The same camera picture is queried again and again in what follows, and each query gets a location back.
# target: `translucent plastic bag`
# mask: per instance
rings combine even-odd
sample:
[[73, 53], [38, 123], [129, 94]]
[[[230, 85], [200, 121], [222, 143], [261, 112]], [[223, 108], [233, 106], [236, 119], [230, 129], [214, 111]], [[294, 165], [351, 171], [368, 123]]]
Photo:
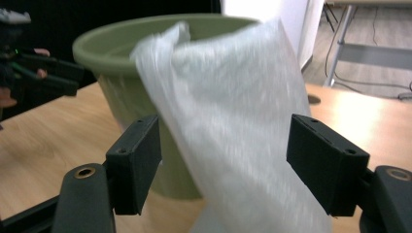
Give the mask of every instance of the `translucent plastic bag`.
[[227, 232], [331, 231], [286, 161], [291, 116], [310, 111], [279, 19], [195, 42], [179, 22], [131, 57]]

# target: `screw hole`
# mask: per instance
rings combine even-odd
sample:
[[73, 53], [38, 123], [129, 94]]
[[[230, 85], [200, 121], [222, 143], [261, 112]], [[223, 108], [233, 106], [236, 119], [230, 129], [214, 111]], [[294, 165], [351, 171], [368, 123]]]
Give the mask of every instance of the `screw hole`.
[[85, 167], [76, 172], [75, 178], [76, 179], [88, 178], [88, 177], [91, 177], [95, 172], [96, 172], [96, 169], [92, 167]]
[[127, 150], [126, 149], [118, 149], [118, 153], [126, 153]]
[[352, 150], [352, 149], [346, 149], [346, 152], [348, 152], [349, 154], [355, 154], [357, 153], [356, 151]]

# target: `green plant pot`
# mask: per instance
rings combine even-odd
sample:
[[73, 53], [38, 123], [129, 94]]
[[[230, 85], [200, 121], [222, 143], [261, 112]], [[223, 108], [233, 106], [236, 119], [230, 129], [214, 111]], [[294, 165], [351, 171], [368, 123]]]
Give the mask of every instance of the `green plant pot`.
[[[180, 20], [189, 24], [192, 40], [233, 32], [254, 22], [251, 19], [206, 14], [145, 17], [96, 28], [75, 41], [73, 53], [76, 62], [90, 70], [98, 80], [121, 130], [137, 118], [156, 114], [135, 62], [129, 59], [130, 52], [139, 40], [163, 32]], [[157, 170], [152, 190], [177, 199], [201, 197], [161, 118], [160, 141], [163, 161]]]

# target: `wooden table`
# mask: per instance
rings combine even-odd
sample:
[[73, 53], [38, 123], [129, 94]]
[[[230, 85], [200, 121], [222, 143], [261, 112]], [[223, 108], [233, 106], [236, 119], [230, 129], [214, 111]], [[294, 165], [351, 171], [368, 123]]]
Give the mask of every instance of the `wooden table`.
[[[321, 98], [312, 115], [371, 154], [369, 168], [412, 170], [412, 105], [307, 85]], [[2, 122], [0, 216], [4, 219], [58, 194], [66, 172], [104, 161], [120, 130], [97, 84]], [[118, 232], [188, 232], [203, 200], [151, 192], [142, 216], [117, 216]], [[359, 232], [356, 217], [333, 220], [333, 232]]]
[[377, 47], [345, 42], [346, 32], [357, 6], [412, 6], [412, 0], [326, 0], [328, 4], [348, 6], [337, 41], [337, 51], [327, 73], [324, 86], [333, 86], [334, 72], [339, 60], [366, 65], [412, 70], [412, 49]]

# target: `plastic bag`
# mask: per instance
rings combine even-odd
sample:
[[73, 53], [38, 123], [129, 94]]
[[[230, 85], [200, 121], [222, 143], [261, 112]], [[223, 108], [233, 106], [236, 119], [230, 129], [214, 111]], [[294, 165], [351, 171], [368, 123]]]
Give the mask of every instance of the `plastic bag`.
[[279, 19], [195, 42], [179, 22], [131, 57], [227, 232], [331, 231], [286, 161], [291, 116], [310, 110]]

